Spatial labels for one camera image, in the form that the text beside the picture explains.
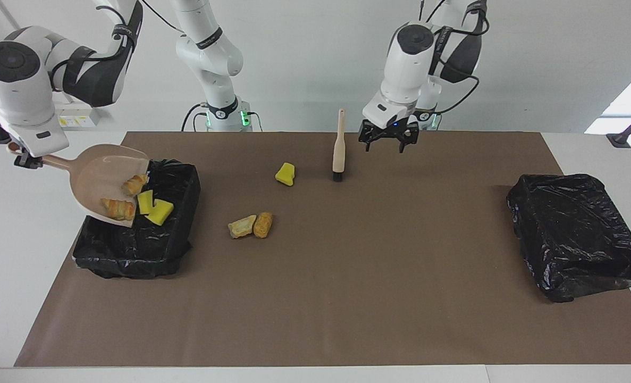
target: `bread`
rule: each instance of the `bread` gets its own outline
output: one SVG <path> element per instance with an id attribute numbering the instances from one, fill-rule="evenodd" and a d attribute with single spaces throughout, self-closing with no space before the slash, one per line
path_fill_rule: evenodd
<path id="1" fill-rule="evenodd" d="M 272 214 L 266 212 L 259 214 L 259 218 L 254 223 L 254 235 L 258 238 L 266 238 L 268 232 L 271 231 L 271 226 Z"/>
<path id="2" fill-rule="evenodd" d="M 256 215 L 252 214 L 248 217 L 237 220 L 233 223 L 228 223 L 228 229 L 230 230 L 230 237 L 240 238 L 245 235 L 249 235 L 254 228 L 254 222 L 256 221 Z"/>
<path id="3" fill-rule="evenodd" d="M 100 201 L 105 206 L 107 218 L 116 221 L 131 221 L 136 216 L 136 207 L 133 203 L 108 198 L 101 198 Z"/>
<path id="4" fill-rule="evenodd" d="M 146 182 L 147 174 L 136 174 L 121 185 L 121 190 L 127 196 L 133 197 L 140 193 L 140 190 L 143 189 L 143 185 L 145 185 Z"/>

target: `wooden brush handle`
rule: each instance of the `wooden brush handle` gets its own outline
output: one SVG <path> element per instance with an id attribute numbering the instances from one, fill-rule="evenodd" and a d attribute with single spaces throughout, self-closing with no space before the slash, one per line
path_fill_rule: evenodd
<path id="1" fill-rule="evenodd" d="M 346 143 L 344 141 L 344 129 L 346 127 L 346 110 L 339 109 L 339 126 L 336 129 L 336 141 L 334 142 L 334 158 L 332 159 L 332 172 L 343 173 L 346 163 Z"/>

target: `dustpan handle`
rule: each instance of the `dustpan handle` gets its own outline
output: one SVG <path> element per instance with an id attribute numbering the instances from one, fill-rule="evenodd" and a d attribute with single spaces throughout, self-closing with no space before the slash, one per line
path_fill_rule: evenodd
<path id="1" fill-rule="evenodd" d="M 11 141 L 8 145 L 6 145 L 6 150 L 14 155 L 22 155 L 23 153 L 20 150 L 20 146 Z M 41 157 L 41 162 L 45 165 L 52 166 L 54 168 L 67 170 L 68 172 L 72 168 L 72 160 L 65 160 L 64 158 L 57 157 L 52 154 L 47 154 Z"/>
<path id="2" fill-rule="evenodd" d="M 72 169 L 72 160 L 65 160 L 64 158 L 57 157 L 52 154 L 47 154 L 41 157 L 41 160 L 43 161 L 44 165 L 49 165 L 54 168 L 64 169 L 68 172 Z"/>

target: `brush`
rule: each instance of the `brush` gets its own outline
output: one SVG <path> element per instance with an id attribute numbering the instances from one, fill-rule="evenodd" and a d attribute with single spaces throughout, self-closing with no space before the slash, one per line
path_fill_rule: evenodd
<path id="1" fill-rule="evenodd" d="M 344 180 L 344 165 L 346 163 L 346 143 L 344 141 L 344 127 L 346 126 L 346 110 L 339 109 L 339 126 L 336 129 L 334 142 L 334 158 L 332 159 L 332 180 Z"/>

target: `croissant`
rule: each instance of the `croissant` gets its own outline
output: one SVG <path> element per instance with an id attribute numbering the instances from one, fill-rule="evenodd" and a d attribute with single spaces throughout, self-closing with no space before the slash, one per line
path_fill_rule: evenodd
<path id="1" fill-rule="evenodd" d="M 127 196 L 133 197 L 136 194 L 140 193 L 140 190 L 143 188 L 143 185 L 145 185 L 146 182 L 147 174 L 136 174 L 135 176 L 131 177 L 129 181 L 124 182 L 124 184 L 121 185 L 121 189 Z"/>
<path id="2" fill-rule="evenodd" d="M 128 201 L 118 201 L 117 199 L 100 199 L 105 209 L 106 217 L 117 221 L 131 221 L 136 216 L 136 207 Z"/>

